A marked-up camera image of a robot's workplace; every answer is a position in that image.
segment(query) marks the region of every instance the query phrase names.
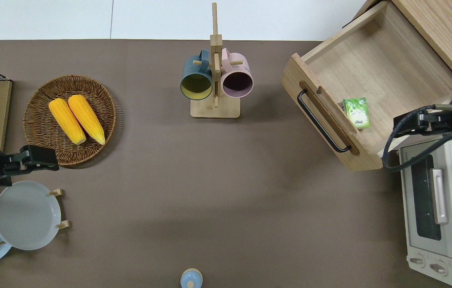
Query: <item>corn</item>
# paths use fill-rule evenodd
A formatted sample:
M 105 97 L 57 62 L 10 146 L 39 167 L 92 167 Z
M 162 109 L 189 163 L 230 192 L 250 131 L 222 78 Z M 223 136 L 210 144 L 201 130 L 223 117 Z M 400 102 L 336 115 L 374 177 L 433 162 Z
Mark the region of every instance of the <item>corn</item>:
M 91 109 L 89 103 L 82 95 L 73 95 L 69 97 L 68 104 L 80 122 L 80 125 L 86 130 L 86 132 L 96 140 L 98 143 L 105 145 L 105 134 L 103 132 L 102 125 L 98 121 L 96 114 Z
M 65 100 L 56 98 L 48 104 L 48 108 L 71 142 L 79 145 L 86 140 L 82 128 L 73 113 L 71 113 Z

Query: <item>wicker basket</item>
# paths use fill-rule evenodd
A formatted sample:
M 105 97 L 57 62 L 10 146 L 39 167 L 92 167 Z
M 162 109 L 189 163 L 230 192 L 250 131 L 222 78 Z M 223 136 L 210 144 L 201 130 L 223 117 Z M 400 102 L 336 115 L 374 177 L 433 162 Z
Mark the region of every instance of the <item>wicker basket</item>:
M 71 95 L 85 97 L 98 117 L 105 133 L 105 145 L 110 140 L 116 126 L 116 106 L 109 91 L 94 79 L 79 75 L 56 78 L 41 86 L 29 100 L 23 115 L 23 132 L 27 143 L 56 151 L 60 166 L 83 163 L 102 151 L 100 145 L 86 134 L 86 141 L 73 144 L 48 109 L 55 98 L 68 100 Z

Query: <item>blue mug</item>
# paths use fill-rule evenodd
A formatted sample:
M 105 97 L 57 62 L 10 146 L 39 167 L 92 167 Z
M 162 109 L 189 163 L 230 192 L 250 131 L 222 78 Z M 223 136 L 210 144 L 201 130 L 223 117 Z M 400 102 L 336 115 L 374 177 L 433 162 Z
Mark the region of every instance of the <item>blue mug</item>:
M 187 58 L 184 63 L 184 72 L 180 82 L 180 90 L 190 100 L 202 100 L 212 93 L 212 71 L 208 66 L 210 52 L 202 49 L 199 55 Z

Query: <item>brown tabletop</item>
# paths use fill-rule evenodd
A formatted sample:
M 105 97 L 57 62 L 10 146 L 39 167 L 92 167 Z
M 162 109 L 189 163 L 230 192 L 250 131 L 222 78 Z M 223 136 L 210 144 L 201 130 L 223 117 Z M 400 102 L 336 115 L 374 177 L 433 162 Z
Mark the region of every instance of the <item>brown tabletop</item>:
M 225 41 L 254 77 L 237 120 L 195 119 L 182 64 L 208 41 L 0 41 L 14 80 L 5 151 L 26 144 L 23 111 L 58 76 L 105 85 L 118 125 L 90 163 L 15 177 L 66 191 L 71 227 L 0 260 L 0 287 L 447 287 L 407 266 L 400 176 L 350 173 L 279 77 L 317 42 Z

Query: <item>pink mug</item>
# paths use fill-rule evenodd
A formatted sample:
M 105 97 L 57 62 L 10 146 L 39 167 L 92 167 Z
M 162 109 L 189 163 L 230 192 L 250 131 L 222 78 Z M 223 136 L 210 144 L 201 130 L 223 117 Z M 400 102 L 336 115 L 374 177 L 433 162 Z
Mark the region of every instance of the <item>pink mug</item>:
M 248 61 L 240 53 L 230 53 L 222 49 L 221 87 L 222 91 L 235 98 L 248 95 L 253 89 L 253 77 L 249 70 Z M 231 65 L 231 62 L 242 61 L 242 64 Z

